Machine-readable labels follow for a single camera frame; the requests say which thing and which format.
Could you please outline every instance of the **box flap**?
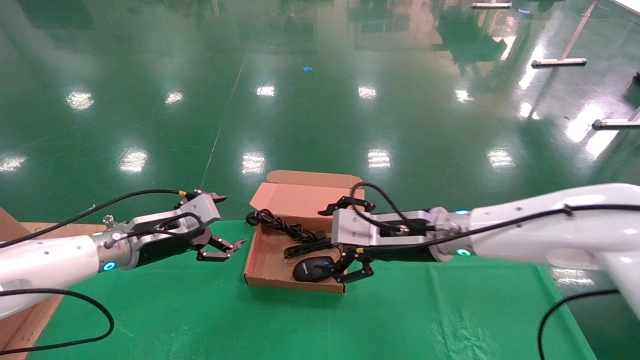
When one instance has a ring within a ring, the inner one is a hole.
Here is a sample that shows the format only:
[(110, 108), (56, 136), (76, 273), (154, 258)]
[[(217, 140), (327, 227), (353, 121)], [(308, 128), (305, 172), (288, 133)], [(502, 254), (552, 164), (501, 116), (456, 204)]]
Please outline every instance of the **box flap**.
[(0, 241), (9, 241), (30, 234), (27, 229), (2, 208), (0, 208), (0, 229), (2, 229), (0, 231)]
[(262, 183), (258, 187), (258, 190), (253, 194), (253, 198), (249, 202), (256, 210), (268, 209), (269, 201), (271, 200), (273, 193), (276, 191), (278, 184)]
[[(356, 196), (362, 198), (363, 193), (363, 190), (358, 190)], [(348, 195), (349, 189), (345, 188), (262, 183), (251, 205), (256, 210), (269, 209), (281, 217), (319, 218), (318, 211)]]
[(267, 174), (267, 181), (277, 184), (324, 186), (327, 188), (350, 189), (362, 181), (357, 176), (346, 174), (329, 174), (326, 172), (308, 172), (293, 170), (274, 170)]
[[(296, 218), (321, 217), (318, 211), (349, 196), (351, 187), (360, 182), (359, 177), (352, 175), (292, 170), (272, 171), (267, 180), (268, 183), (258, 187), (251, 206), (256, 210), (269, 209), (278, 216)], [(358, 189), (355, 197), (363, 199), (364, 190)]]

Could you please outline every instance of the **black cable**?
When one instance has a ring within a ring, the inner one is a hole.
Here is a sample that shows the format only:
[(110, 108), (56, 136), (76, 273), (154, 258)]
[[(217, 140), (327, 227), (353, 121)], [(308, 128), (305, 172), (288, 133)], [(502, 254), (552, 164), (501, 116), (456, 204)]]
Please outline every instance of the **black cable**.
[(572, 295), (560, 300), (559, 302), (556, 302), (555, 305), (553, 305), (549, 310), (547, 310), (547, 312), (545, 313), (545, 316), (542, 317), (542, 321), (540, 322), (540, 325), (538, 326), (538, 355), (540, 355), (540, 360), (545, 360), (545, 353), (542, 349), (542, 333), (545, 330), (545, 325), (547, 324), (547, 321), (556, 310), (558, 310), (562, 305), (565, 305), (566, 303), (574, 300), (584, 299), (586, 297), (612, 295), (612, 294), (619, 294), (619, 293), (620, 293), (619, 290), (590, 291), (587, 293)]
[(185, 195), (185, 194), (187, 194), (186, 192), (182, 192), (182, 191), (178, 191), (178, 190), (166, 190), (166, 189), (151, 189), (151, 190), (142, 190), (142, 191), (138, 191), (138, 192), (128, 193), (128, 194), (125, 194), (125, 195), (123, 195), (121, 197), (117, 197), (117, 198), (115, 198), (113, 200), (107, 201), (104, 204), (98, 205), (93, 209), (89, 209), (89, 210), (85, 211), (84, 213), (76, 215), (76, 216), (74, 216), (74, 217), (72, 217), (72, 218), (70, 218), (68, 220), (65, 220), (65, 221), (59, 223), (59, 224), (50, 226), (47, 229), (43, 229), (43, 230), (37, 231), (35, 233), (31, 233), (31, 234), (23, 236), (21, 238), (17, 238), (17, 239), (10, 240), (10, 241), (4, 242), (4, 243), (0, 243), (0, 249), (5, 248), (5, 247), (9, 247), (9, 246), (12, 246), (12, 245), (15, 245), (15, 244), (18, 244), (18, 243), (21, 243), (23, 241), (31, 240), (33, 238), (36, 238), (36, 237), (40, 236), (40, 235), (43, 235), (43, 234), (49, 233), (51, 231), (57, 230), (57, 229), (59, 229), (59, 228), (61, 228), (63, 226), (69, 225), (69, 224), (71, 224), (73, 222), (76, 222), (76, 221), (78, 221), (78, 220), (80, 220), (80, 219), (82, 219), (84, 217), (87, 217), (88, 215), (91, 215), (91, 214), (95, 213), (96, 211), (100, 211), (100, 210), (102, 210), (102, 209), (104, 209), (104, 208), (106, 208), (108, 206), (111, 206), (111, 205), (115, 204), (116, 202), (122, 201), (124, 199), (128, 199), (130, 197), (134, 197), (134, 196), (138, 196), (138, 195), (144, 195), (144, 194), (148, 194), (148, 193), (172, 193), (172, 194), (176, 194), (176, 195)]
[(317, 240), (309, 244), (290, 246), (284, 249), (284, 258), (292, 259), (315, 251), (333, 249), (337, 246), (338, 244), (331, 243), (331, 239)]
[[(356, 190), (361, 188), (361, 187), (365, 187), (365, 186), (369, 187), (369, 188), (372, 188), (373, 190), (376, 190), (380, 195), (382, 195), (382, 197), (385, 199), (387, 204), (389, 204), (391, 206), (391, 208), (394, 210), (394, 212), (400, 217), (400, 219), (402, 219), (402, 221), (404, 222), (404, 225), (406, 227), (408, 227), (411, 230), (418, 230), (419, 229), (419, 228), (417, 228), (415, 226), (415, 224), (411, 223), (411, 220), (409, 220), (404, 214), (402, 214), (402, 211), (400, 211), (400, 209), (398, 209), (398, 207), (391, 200), (389, 195), (387, 195), (387, 193), (385, 193), (380, 187), (378, 187), (378, 185), (375, 185), (375, 184), (372, 184), (372, 183), (368, 183), (366, 181), (361, 181), (361, 182), (359, 182), (359, 183), (357, 183), (357, 184), (355, 184), (355, 185), (353, 185), (351, 187), (351, 192), (350, 192), (349, 196), (355, 198)], [(389, 231), (393, 231), (395, 233), (400, 231), (400, 228), (398, 226), (385, 224), (384, 222), (373, 220), (372, 218), (365, 216), (362, 212), (360, 212), (360, 210), (358, 210), (358, 208), (356, 208), (356, 206), (352, 206), (351, 208), (353, 208), (353, 211), (355, 211), (356, 214), (360, 218), (362, 218), (363, 220), (365, 220), (366, 222), (370, 223), (373, 226), (377, 226), (377, 227), (379, 227), (381, 229), (386, 229), (386, 230), (389, 230)]]
[(306, 230), (301, 224), (288, 224), (280, 217), (275, 216), (269, 209), (258, 210), (250, 215), (252, 220), (263, 226), (282, 231), (291, 240), (302, 243), (284, 249), (285, 259), (292, 259), (311, 252), (332, 249), (338, 246), (338, 244), (332, 244), (330, 238), (318, 238), (316, 233)]
[(300, 224), (289, 225), (282, 218), (275, 216), (269, 209), (258, 210), (253, 215), (260, 224), (282, 231), (293, 241), (312, 243), (318, 240), (316, 234), (312, 231), (305, 230)]
[(5, 296), (13, 296), (13, 295), (24, 295), (24, 294), (59, 294), (59, 295), (68, 295), (71, 297), (75, 297), (77, 299), (88, 302), (89, 304), (95, 306), (98, 310), (104, 314), (109, 322), (109, 329), (107, 332), (100, 336), (96, 336), (94, 338), (86, 338), (81, 340), (67, 341), (64, 343), (58, 343), (53, 345), (42, 345), (39, 347), (26, 347), (26, 348), (13, 348), (9, 350), (0, 350), (0, 356), (8, 355), (8, 354), (16, 354), (18, 352), (31, 352), (31, 351), (41, 351), (41, 350), (50, 350), (54, 348), (62, 348), (62, 347), (70, 347), (74, 345), (93, 343), (96, 341), (100, 341), (107, 336), (109, 336), (113, 332), (113, 328), (115, 327), (115, 322), (113, 321), (113, 316), (106, 307), (104, 307), (98, 300), (90, 298), (84, 294), (77, 293), (71, 290), (63, 290), (63, 289), (50, 289), (50, 288), (37, 288), (37, 289), (17, 289), (17, 290), (4, 290), (0, 291), (0, 297)]

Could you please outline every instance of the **open cardboard box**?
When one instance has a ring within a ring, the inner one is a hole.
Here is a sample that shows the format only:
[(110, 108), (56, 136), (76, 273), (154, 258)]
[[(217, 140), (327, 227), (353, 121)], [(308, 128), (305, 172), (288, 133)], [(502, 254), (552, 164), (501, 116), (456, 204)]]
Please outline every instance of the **open cardboard box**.
[[(266, 183), (260, 184), (250, 204), (256, 210), (271, 210), (289, 224), (301, 224), (311, 231), (324, 231), (329, 237), (333, 219), (320, 216), (317, 212), (341, 197), (349, 196), (351, 187), (360, 181), (360, 178), (352, 175), (275, 170), (267, 175)], [(364, 190), (357, 190), (355, 197), (364, 199)], [(321, 282), (298, 282), (292, 275), (294, 266), (305, 257), (331, 256), (336, 261), (340, 258), (339, 249), (285, 259), (284, 249), (295, 244), (285, 233), (258, 225), (244, 268), (246, 283), (327, 293), (345, 292), (344, 284), (332, 278)]]

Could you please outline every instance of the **metal stand base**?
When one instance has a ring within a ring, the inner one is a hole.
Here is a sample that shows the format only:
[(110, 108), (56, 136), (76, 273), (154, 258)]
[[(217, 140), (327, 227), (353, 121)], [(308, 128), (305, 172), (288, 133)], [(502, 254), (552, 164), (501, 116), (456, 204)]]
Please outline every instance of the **metal stand base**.
[(501, 10), (501, 9), (510, 9), (511, 3), (496, 3), (493, 0), (490, 3), (473, 3), (471, 4), (471, 9), (487, 9), (487, 10)]
[(640, 108), (629, 119), (602, 119), (593, 122), (594, 130), (640, 129)]
[(532, 67), (553, 67), (553, 66), (585, 66), (587, 65), (587, 59), (546, 59), (546, 60), (534, 60), (531, 63)]
[(566, 45), (564, 51), (562, 52), (562, 55), (560, 55), (558, 59), (535, 60), (531, 63), (531, 67), (585, 66), (587, 64), (587, 59), (585, 58), (568, 59), (566, 57), (567, 55), (569, 55), (569, 52), (571, 51), (571, 48), (575, 44), (575, 41), (580, 36), (580, 33), (582, 32), (584, 25), (587, 23), (587, 20), (589, 20), (589, 16), (591, 16), (591, 12), (593, 11), (593, 8), (596, 6), (597, 3), (598, 3), (598, 0), (593, 0), (591, 4), (589, 4), (589, 7), (587, 8), (587, 10), (582, 14), (582, 18), (578, 23), (578, 27), (575, 28), (575, 31), (573, 32), (571, 39), (569, 39), (569, 43)]

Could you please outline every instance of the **metal pole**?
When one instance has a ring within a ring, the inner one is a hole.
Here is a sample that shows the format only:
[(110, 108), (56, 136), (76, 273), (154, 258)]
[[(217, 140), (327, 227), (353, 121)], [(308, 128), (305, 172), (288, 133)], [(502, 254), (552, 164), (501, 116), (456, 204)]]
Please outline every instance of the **metal pole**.
[(593, 123), (596, 130), (617, 130), (640, 128), (640, 108), (629, 119), (602, 119)]
[(566, 45), (562, 55), (560, 55), (560, 57), (558, 58), (558, 61), (563, 61), (564, 59), (566, 59), (567, 55), (569, 55), (571, 48), (573, 47), (575, 41), (578, 39), (578, 36), (580, 36), (580, 33), (582, 32), (584, 25), (589, 20), (589, 16), (591, 16), (591, 12), (593, 11), (593, 8), (596, 6), (597, 3), (598, 3), (598, 0), (593, 0), (591, 4), (589, 4), (587, 11), (585, 11), (582, 14), (582, 18), (580, 20), (580, 23), (578, 24), (578, 27), (573, 32), (573, 35), (571, 36), (571, 40), (569, 40), (569, 44)]
[(631, 118), (629, 119), (629, 121), (640, 122), (640, 108), (638, 108), (636, 112), (633, 115), (631, 115)]

